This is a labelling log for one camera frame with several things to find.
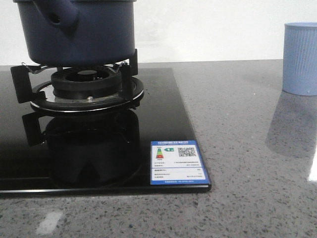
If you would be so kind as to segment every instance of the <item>pot handle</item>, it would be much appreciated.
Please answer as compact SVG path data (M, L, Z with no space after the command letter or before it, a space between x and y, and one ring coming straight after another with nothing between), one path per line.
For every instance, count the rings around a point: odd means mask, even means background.
M78 9L70 0L33 0L33 2L49 24L60 29L69 29L76 25Z

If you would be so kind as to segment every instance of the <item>white wall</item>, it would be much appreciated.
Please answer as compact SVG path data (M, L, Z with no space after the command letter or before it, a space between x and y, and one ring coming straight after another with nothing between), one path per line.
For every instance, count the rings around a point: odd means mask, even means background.
M281 59L294 21L317 21L317 2L137 0L139 62ZM30 63L16 3L2 0L0 22L0 65Z

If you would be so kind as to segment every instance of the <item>gray countertop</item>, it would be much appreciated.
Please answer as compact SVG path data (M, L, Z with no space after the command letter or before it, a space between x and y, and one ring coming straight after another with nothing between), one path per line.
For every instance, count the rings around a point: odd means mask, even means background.
M317 237L317 96L281 92L282 60L153 67L174 71L212 190L1 199L0 237Z

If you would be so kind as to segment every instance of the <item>gas burner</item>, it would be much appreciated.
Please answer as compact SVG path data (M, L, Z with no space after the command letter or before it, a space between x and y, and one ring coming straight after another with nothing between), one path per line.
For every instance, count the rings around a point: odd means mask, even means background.
M143 83L132 77L138 74L137 50L129 63L114 63L113 67L58 67L51 81L34 89L29 73L37 74L46 67L15 66L11 73L19 103L31 102L34 110L45 114L76 115L139 106Z
M104 97L88 96L86 99L68 99L55 95L55 88L51 82L46 82L34 88L37 93L44 92L46 98L31 101L31 106L36 111L44 113L78 114L87 112L100 112L110 109L125 109L139 106L143 97L143 83L132 78L133 97L125 100L120 92Z
M121 90L120 73L106 66L67 68L53 73L51 80L59 98L100 98Z

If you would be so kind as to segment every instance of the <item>burner ring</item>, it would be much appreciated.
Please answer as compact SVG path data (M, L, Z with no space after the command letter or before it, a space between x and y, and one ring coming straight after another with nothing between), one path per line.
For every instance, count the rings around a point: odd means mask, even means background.
M121 89L121 74L107 66L67 68L51 76L54 94L66 99L104 97Z
M34 88L35 92L44 91L46 98L31 101L31 107L36 111L52 115L77 115L133 108L139 105L140 100L143 98L144 90L143 83L139 79L133 77L132 83L134 85L133 99L127 101L119 97L118 93L92 98L91 100L59 98L53 94L53 87L49 81Z

